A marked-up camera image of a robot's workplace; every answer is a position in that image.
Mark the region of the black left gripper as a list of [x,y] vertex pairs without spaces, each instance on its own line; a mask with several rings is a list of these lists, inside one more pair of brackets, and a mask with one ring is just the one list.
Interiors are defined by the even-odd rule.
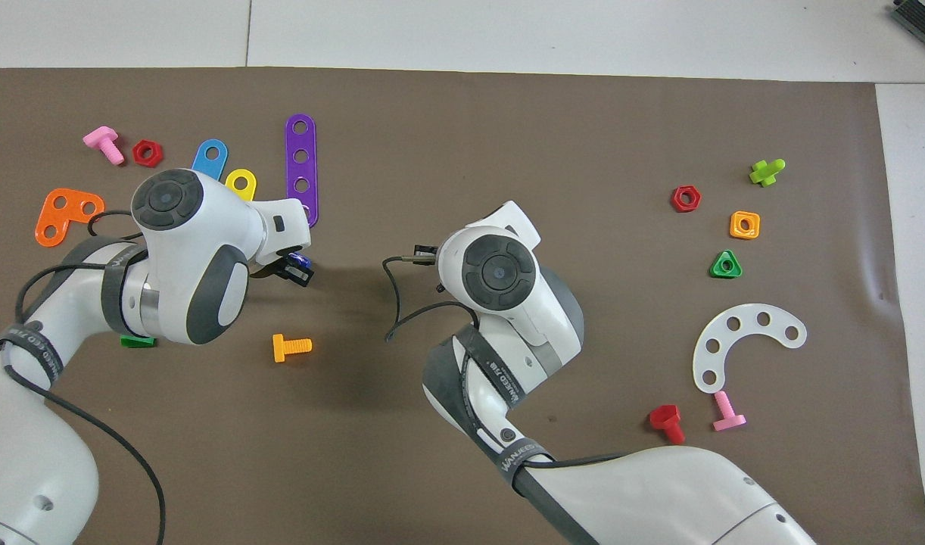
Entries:
[[260,277],[275,275],[299,286],[307,287],[313,278],[313,270],[306,266],[297,265],[297,260],[291,256],[293,251],[296,250],[297,246],[293,246],[292,248],[287,248],[286,251],[279,251],[278,259],[255,270],[252,277],[259,279]]

